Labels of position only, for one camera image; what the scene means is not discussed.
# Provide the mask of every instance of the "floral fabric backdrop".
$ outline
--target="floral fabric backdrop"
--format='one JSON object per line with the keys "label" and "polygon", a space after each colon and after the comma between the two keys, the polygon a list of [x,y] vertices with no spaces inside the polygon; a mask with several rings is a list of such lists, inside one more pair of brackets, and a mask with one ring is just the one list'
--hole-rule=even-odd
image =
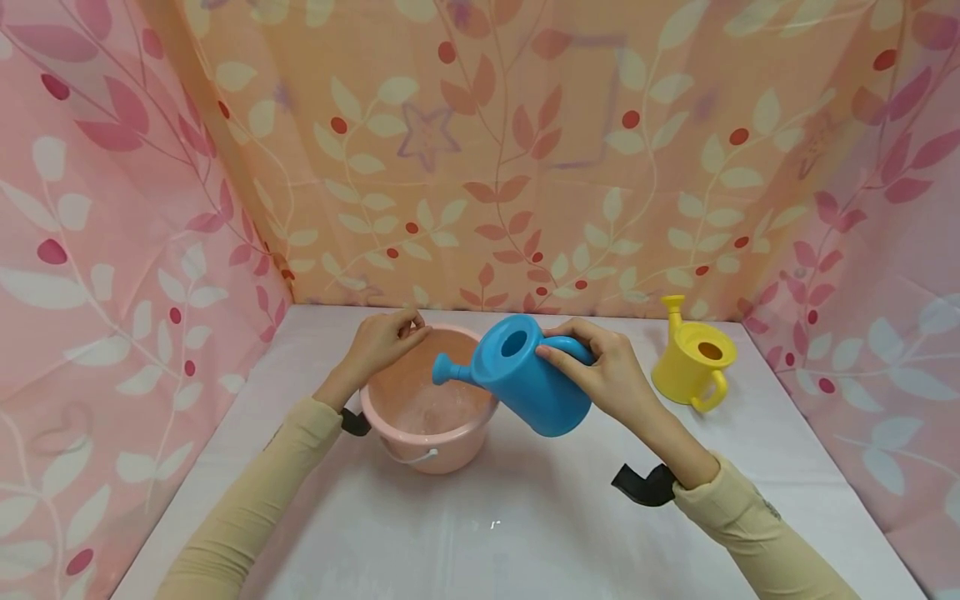
{"label": "floral fabric backdrop", "polygon": [[109,597],[290,301],[165,54],[131,3],[0,2],[5,600]]}
{"label": "floral fabric backdrop", "polygon": [[178,7],[297,301],[686,293],[745,321],[924,585],[960,587],[952,0]]}
{"label": "floral fabric backdrop", "polygon": [[824,446],[940,600],[960,599],[958,16],[956,3],[913,2],[891,24],[899,45],[884,52],[916,61],[857,89],[856,145],[739,303]]}

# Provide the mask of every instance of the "orange curtain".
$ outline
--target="orange curtain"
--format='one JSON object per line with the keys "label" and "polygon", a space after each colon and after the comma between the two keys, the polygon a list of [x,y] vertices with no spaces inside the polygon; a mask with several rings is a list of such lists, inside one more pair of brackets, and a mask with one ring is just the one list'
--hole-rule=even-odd
{"label": "orange curtain", "polygon": [[727,319],[889,76],[867,4],[145,8],[297,301]]}

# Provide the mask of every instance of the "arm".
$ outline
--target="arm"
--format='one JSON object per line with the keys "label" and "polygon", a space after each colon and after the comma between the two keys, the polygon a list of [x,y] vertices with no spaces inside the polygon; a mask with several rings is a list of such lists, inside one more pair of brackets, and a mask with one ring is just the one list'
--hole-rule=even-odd
{"label": "arm", "polygon": [[336,442],[340,412],[376,372],[430,333],[416,310],[368,317],[347,356],[301,400],[174,560],[157,600],[235,600],[300,484]]}
{"label": "arm", "polygon": [[668,411],[640,437],[673,471],[677,507],[730,553],[760,600],[855,599],[833,567],[723,457]]}
{"label": "arm", "polygon": [[233,600],[300,484],[340,434],[353,392],[331,376],[297,403],[190,538],[157,600]]}
{"label": "arm", "polygon": [[761,600],[857,598],[746,477],[707,452],[660,404],[629,339],[583,319],[543,333],[569,335],[590,348],[597,358],[592,366],[546,346],[537,348],[537,354],[573,379],[594,404],[660,457],[677,478],[677,506],[727,548]]}

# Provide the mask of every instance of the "hand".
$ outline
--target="hand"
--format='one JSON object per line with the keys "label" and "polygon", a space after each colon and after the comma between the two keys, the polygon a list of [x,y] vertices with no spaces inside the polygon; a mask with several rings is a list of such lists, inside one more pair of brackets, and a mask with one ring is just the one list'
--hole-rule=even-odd
{"label": "hand", "polygon": [[314,399],[339,413],[372,376],[393,365],[431,330],[414,308],[367,317],[357,327],[347,355],[313,395]]}
{"label": "hand", "polygon": [[597,360],[589,367],[549,346],[538,346],[537,356],[548,360],[579,385],[600,410],[632,431],[663,460],[684,488],[693,490],[713,481],[720,464],[660,404],[627,336],[583,319],[571,319],[545,330],[543,335],[568,335],[590,348]]}
{"label": "hand", "polygon": [[603,412],[637,432],[651,420],[668,414],[654,394],[630,340],[584,319],[571,319],[543,331],[546,337],[566,335],[590,348],[596,362],[584,365],[562,350],[537,347],[537,356],[546,359],[587,393]]}
{"label": "hand", "polygon": [[349,372],[362,387],[422,342],[431,329],[415,308],[367,317],[357,327],[339,368]]}

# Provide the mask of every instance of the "person's right hand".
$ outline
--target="person's right hand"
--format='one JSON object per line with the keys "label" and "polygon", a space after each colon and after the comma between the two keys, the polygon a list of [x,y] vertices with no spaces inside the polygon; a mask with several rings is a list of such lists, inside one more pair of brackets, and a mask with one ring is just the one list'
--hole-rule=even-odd
{"label": "person's right hand", "polygon": [[572,379],[600,410],[629,429],[637,432],[668,412],[643,375],[627,336],[580,318],[545,329],[543,335],[566,335],[590,349],[596,362],[589,367],[549,346],[538,346],[537,356]]}

